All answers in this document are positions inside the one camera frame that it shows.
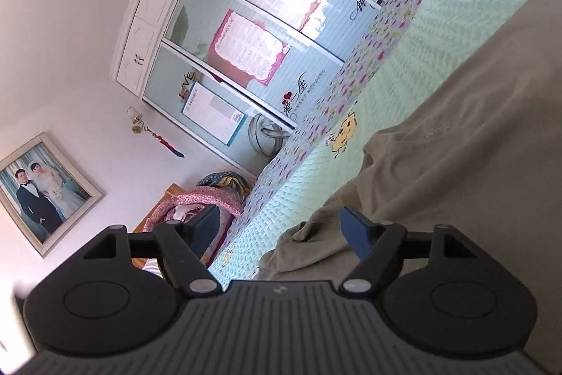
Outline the grey t-shirt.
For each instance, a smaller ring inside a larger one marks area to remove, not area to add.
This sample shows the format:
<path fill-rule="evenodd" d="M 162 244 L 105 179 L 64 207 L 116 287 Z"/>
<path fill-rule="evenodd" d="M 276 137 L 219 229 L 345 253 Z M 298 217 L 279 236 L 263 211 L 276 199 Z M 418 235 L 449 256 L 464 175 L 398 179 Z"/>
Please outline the grey t-shirt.
<path fill-rule="evenodd" d="M 343 207 L 424 231 L 454 226 L 534 295 L 528 353 L 561 368 L 561 0 L 528 0 L 401 124 L 359 173 L 260 260 L 262 280 L 340 284 L 358 260 Z"/>

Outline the pink fuzzy blanket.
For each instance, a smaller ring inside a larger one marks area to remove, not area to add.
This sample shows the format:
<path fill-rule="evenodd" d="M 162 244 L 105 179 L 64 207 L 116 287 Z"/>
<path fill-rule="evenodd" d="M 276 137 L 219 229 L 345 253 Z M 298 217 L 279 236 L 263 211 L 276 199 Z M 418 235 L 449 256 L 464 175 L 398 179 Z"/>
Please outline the pink fuzzy blanket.
<path fill-rule="evenodd" d="M 164 218 L 170 210 L 183 205 L 197 206 L 199 209 L 208 205 L 216 205 L 235 217 L 243 213 L 242 203 L 232 192 L 216 187 L 194 187 L 160 203 L 145 222 L 143 232 L 151 232 L 154 226 L 164 222 Z"/>

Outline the colourful patterned pillow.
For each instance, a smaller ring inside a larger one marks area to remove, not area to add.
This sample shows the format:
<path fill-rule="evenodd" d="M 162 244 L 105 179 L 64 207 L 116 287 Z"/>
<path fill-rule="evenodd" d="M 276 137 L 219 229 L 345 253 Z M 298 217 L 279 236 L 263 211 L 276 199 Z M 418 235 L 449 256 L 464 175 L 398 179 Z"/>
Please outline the colourful patterned pillow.
<path fill-rule="evenodd" d="M 197 187 L 228 187 L 234 190 L 241 202 L 245 201 L 251 192 L 250 183 L 235 171 L 220 171 L 209 174 L 196 183 Z"/>

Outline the white standing fan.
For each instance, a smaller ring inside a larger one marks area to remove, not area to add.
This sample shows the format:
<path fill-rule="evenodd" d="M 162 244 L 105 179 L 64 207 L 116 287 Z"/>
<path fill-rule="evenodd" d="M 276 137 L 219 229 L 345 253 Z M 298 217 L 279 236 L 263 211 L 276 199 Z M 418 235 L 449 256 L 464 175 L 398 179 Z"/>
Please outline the white standing fan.
<path fill-rule="evenodd" d="M 250 145 L 257 153 L 269 159 L 280 152 L 290 135 L 292 135 L 290 132 L 262 114 L 257 114 L 250 120 L 248 128 Z"/>

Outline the framed wedding photo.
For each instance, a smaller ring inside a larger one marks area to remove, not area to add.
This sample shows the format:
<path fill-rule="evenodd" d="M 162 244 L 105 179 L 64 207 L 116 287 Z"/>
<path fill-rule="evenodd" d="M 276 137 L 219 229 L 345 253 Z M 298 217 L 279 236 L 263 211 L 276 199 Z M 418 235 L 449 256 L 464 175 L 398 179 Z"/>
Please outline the framed wedding photo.
<path fill-rule="evenodd" d="M 46 132 L 1 160 L 1 204 L 41 257 L 103 197 Z"/>

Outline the floral bed sheet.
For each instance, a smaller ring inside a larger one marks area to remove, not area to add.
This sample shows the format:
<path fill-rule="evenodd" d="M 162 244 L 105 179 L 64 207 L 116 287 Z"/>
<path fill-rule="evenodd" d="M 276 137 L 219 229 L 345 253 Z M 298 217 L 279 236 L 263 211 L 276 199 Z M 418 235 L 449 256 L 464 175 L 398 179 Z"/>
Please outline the floral bed sheet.
<path fill-rule="evenodd" d="M 249 223 L 324 138 L 337 116 L 346 110 L 352 97 L 363 89 L 390 54 L 421 3 L 422 0 L 388 0 L 381 8 L 342 69 L 313 103 L 302 125 L 259 175 L 243 214 L 235 220 L 237 225 Z"/>

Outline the white sliding door wardrobe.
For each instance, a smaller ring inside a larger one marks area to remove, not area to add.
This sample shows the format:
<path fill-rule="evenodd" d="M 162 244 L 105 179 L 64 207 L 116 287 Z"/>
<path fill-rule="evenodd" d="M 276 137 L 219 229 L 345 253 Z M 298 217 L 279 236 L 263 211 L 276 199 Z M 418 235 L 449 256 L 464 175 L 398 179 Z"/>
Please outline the white sliding door wardrobe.
<path fill-rule="evenodd" d="M 388 0 L 131 0 L 114 79 L 237 168 L 262 114 L 293 133 Z"/>

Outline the mint quilted bee bedspread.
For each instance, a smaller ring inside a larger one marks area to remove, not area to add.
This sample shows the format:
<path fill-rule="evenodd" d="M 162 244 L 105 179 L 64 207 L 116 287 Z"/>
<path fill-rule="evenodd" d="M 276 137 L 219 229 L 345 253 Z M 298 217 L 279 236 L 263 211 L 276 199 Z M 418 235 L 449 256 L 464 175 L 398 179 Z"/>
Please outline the mint quilted bee bedspread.
<path fill-rule="evenodd" d="M 280 235 L 356 175 L 372 134 L 402 122 L 526 1 L 422 0 L 390 54 L 314 150 L 249 223 L 233 222 L 210 267 L 218 281 L 254 278 Z"/>

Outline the hanging wall ornament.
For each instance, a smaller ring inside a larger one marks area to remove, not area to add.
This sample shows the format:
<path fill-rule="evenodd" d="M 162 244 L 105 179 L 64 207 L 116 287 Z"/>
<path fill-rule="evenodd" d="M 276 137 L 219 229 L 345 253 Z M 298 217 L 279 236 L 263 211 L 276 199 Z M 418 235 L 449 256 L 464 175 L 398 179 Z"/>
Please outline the hanging wall ornament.
<path fill-rule="evenodd" d="M 133 106 L 127 109 L 127 114 L 131 118 L 131 131 L 135 134 L 140 134 L 147 132 L 152 138 L 154 138 L 160 145 L 167 148 L 174 156 L 178 158 L 184 158 L 185 154 L 175 148 L 166 138 L 152 130 L 145 122 L 143 114 L 136 110 Z"/>

